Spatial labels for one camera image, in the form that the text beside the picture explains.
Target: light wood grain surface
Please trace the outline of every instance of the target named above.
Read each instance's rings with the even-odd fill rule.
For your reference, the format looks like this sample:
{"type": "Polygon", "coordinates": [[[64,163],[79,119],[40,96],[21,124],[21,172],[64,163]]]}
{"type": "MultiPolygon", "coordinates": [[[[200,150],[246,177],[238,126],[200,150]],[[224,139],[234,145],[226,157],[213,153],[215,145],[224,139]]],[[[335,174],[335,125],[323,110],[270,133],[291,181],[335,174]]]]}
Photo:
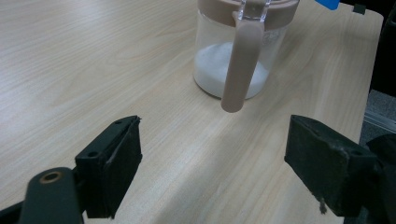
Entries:
{"type": "Polygon", "coordinates": [[[354,141],[382,17],[302,0],[264,90],[235,114],[193,81],[196,2],[0,1],[0,209],[142,118],[143,161],[113,221],[342,223],[283,161],[291,114],[354,141]]]}

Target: white powder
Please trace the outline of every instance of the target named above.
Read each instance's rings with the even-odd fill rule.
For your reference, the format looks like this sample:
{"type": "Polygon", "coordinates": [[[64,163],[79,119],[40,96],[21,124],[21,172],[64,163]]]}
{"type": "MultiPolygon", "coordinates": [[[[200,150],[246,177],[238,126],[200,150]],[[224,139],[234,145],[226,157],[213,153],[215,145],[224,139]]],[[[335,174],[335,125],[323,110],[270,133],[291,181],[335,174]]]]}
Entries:
{"type": "MultiPolygon", "coordinates": [[[[221,97],[223,94],[232,49],[233,43],[228,42],[200,49],[195,55],[195,81],[212,95],[221,97]]],[[[259,93],[267,76],[268,71],[257,63],[246,98],[259,93]]]]}

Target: black object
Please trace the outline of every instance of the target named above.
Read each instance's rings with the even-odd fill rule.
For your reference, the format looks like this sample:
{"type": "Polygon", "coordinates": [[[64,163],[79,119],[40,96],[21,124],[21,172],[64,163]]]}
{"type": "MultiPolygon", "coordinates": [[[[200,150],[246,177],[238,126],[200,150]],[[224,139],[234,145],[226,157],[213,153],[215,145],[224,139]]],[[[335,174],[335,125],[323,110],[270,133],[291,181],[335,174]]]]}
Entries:
{"type": "Polygon", "coordinates": [[[371,89],[396,97],[396,3],[379,37],[371,89]]]}
{"type": "Polygon", "coordinates": [[[353,7],[353,12],[364,15],[364,13],[366,12],[366,6],[361,4],[355,4],[355,6],[353,7]]]}
{"type": "Polygon", "coordinates": [[[364,206],[377,222],[395,224],[395,152],[389,144],[369,151],[317,120],[293,115],[285,162],[337,216],[356,217],[364,206]]]}
{"type": "Polygon", "coordinates": [[[138,124],[131,116],[109,125],[76,156],[31,179],[25,200],[0,211],[0,223],[82,223],[114,217],[142,160],[138,124]]]}

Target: pitcher lid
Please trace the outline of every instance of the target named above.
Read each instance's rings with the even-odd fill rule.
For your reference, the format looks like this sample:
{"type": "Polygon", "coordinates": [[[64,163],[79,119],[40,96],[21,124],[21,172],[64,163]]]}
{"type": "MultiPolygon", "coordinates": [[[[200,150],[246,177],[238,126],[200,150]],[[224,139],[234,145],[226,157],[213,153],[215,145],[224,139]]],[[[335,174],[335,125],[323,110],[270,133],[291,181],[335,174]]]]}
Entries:
{"type": "MultiPolygon", "coordinates": [[[[272,0],[265,19],[265,30],[288,25],[294,17],[299,0],[272,0]]],[[[212,21],[235,27],[233,12],[239,11],[240,0],[198,0],[198,9],[212,21]]]]}

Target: plastic pitcher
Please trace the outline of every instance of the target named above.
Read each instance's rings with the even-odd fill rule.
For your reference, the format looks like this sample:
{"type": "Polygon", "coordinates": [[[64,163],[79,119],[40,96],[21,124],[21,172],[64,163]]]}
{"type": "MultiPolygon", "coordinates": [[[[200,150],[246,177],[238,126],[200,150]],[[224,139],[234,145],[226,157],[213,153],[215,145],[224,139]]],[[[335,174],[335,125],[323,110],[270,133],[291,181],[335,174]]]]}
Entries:
{"type": "Polygon", "coordinates": [[[298,3],[198,0],[194,79],[225,111],[262,90],[298,3]]]}

